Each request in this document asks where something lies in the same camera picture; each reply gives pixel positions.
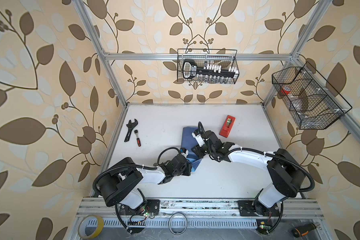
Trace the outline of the light blue wrapping paper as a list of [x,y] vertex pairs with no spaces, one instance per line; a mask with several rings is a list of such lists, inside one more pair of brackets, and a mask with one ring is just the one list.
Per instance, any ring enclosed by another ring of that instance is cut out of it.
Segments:
[[182,130],[181,149],[185,149],[184,156],[191,162],[192,170],[195,172],[200,165],[202,158],[199,158],[193,151],[194,146],[198,146],[198,142],[192,136],[192,133],[197,130],[196,127],[184,127]]

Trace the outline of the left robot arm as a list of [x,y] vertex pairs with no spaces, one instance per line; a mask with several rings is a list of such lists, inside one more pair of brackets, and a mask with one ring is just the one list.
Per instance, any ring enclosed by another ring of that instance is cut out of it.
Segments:
[[93,190],[103,197],[107,207],[120,204],[129,207],[133,214],[142,214],[148,201],[138,184],[163,185],[174,177],[190,176],[192,163],[187,155],[185,148],[167,148],[153,167],[137,165],[126,157],[99,174],[93,182]]

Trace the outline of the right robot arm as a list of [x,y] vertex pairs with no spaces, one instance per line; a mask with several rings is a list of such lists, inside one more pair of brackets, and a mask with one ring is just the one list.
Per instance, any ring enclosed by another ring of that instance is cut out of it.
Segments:
[[257,194],[248,212],[267,216],[278,202],[295,198],[298,193],[309,192],[315,187],[312,175],[285,149],[262,152],[243,148],[232,142],[223,143],[214,132],[200,129],[195,130],[192,137],[197,141],[192,151],[198,158],[209,156],[217,162],[245,164],[269,173],[272,183]]

